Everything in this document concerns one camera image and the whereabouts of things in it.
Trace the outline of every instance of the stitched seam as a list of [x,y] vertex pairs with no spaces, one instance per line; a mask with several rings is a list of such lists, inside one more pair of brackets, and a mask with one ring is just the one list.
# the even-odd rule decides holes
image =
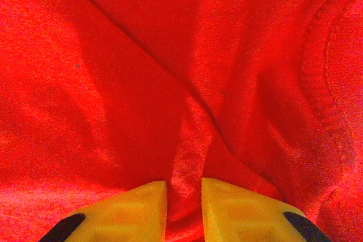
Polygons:
[[330,92],[330,95],[332,96],[333,98],[333,101],[335,103],[335,105],[337,106],[337,108],[339,109],[339,112],[344,120],[344,123],[345,123],[345,126],[346,128],[348,129],[349,131],[349,134],[351,136],[351,138],[354,138],[353,137],[353,130],[351,128],[351,126],[349,125],[348,121],[347,121],[347,116],[346,114],[343,112],[343,107],[341,106],[339,100],[337,99],[337,96],[335,95],[335,92],[332,88],[332,83],[331,81],[329,80],[329,71],[330,71],[330,67],[329,67],[329,61],[328,61],[328,55],[330,55],[330,52],[332,50],[332,46],[334,44],[334,40],[336,38],[336,27],[337,27],[337,24],[338,22],[341,22],[342,21],[342,17],[343,17],[343,14],[351,9],[351,7],[357,2],[358,0],[352,0],[350,1],[347,6],[343,9],[343,11],[341,12],[341,14],[339,15],[339,18],[337,19],[337,21],[335,22],[335,24],[333,25],[332,27],[332,30],[330,32],[330,35],[329,35],[329,39],[328,39],[328,43],[327,43],[327,46],[326,46],[326,51],[325,51],[325,55],[324,55],[324,62],[325,62],[325,73],[324,73],[324,78],[325,78],[325,81],[326,81],[326,84],[328,86],[328,89],[329,89],[329,92]]
[[[309,104],[310,106],[312,107],[315,115],[318,117],[318,122],[320,123],[320,125],[322,126],[322,128],[325,128],[325,130],[327,131],[327,133],[330,135],[331,134],[331,139],[335,145],[335,148],[337,150],[337,155],[340,159],[340,166],[341,166],[341,169],[343,171],[342,174],[344,174],[344,167],[343,167],[343,158],[342,158],[342,154],[340,152],[340,145],[337,141],[337,133],[339,131],[339,128],[338,129],[334,129],[331,127],[331,124],[330,122],[328,122],[326,120],[326,117],[325,117],[325,114],[324,114],[324,108],[322,108],[321,105],[317,105],[317,103],[311,101],[313,98],[314,98],[314,92],[311,90],[311,87],[309,87],[309,75],[307,74],[307,64],[310,63],[309,62],[309,54],[307,53],[306,49],[308,47],[309,44],[312,44],[314,42],[311,42],[312,40],[312,37],[313,37],[313,30],[314,30],[314,27],[315,25],[319,25],[319,22],[321,21],[321,18],[322,17],[322,14],[326,11],[329,10],[329,6],[334,4],[336,2],[336,0],[326,0],[325,3],[323,3],[318,12],[314,15],[310,25],[309,25],[309,28],[308,28],[308,31],[307,31],[307,35],[306,35],[306,42],[305,42],[305,53],[303,54],[303,63],[302,63],[302,67],[301,67],[301,76],[300,76],[300,81],[301,81],[301,86],[304,90],[304,92],[306,93],[307,95],[307,100],[309,101]],[[318,76],[324,76],[324,71],[322,72],[323,75],[320,73],[320,71],[317,73]],[[319,88],[321,88],[322,90],[326,89],[326,87],[324,88],[323,86],[319,86]]]

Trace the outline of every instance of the red fabric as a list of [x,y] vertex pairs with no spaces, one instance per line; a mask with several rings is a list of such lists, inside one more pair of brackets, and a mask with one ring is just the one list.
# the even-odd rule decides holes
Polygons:
[[0,0],[0,240],[154,180],[203,241],[202,177],[363,241],[363,0]]

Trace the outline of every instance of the red shirt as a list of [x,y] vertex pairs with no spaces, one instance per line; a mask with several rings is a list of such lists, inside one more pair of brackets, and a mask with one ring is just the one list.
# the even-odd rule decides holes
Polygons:
[[154,180],[203,241],[202,177],[363,237],[363,0],[0,5],[0,241]]

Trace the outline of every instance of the black rubber tip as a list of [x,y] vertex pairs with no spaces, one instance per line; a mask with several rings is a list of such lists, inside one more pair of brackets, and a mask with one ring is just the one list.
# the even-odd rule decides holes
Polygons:
[[293,212],[284,212],[285,218],[307,242],[332,242],[313,222]]
[[39,242],[64,242],[85,218],[84,214],[75,214],[62,219]]

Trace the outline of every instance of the yellow plastic piece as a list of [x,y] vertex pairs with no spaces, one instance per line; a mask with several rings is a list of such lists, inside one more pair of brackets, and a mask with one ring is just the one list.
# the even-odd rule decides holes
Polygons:
[[202,210],[206,242],[306,242],[283,215],[302,211],[236,185],[203,178]]
[[161,242],[166,212],[166,183],[153,181],[70,214],[83,213],[86,219],[66,242]]

